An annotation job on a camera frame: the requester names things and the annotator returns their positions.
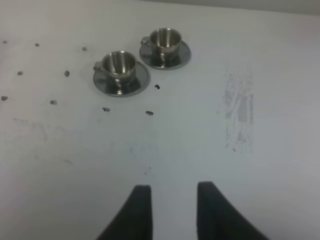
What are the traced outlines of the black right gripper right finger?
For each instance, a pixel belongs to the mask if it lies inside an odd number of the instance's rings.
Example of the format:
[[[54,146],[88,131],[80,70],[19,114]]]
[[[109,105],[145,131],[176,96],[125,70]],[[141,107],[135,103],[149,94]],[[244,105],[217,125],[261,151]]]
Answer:
[[[197,238],[199,240],[266,240],[210,181],[197,185]]]

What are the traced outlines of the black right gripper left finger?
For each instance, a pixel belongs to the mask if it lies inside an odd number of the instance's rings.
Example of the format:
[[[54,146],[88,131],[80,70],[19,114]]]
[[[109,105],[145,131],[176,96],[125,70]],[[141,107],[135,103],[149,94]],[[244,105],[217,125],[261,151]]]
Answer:
[[[98,240],[150,240],[152,238],[152,189],[136,185]]]

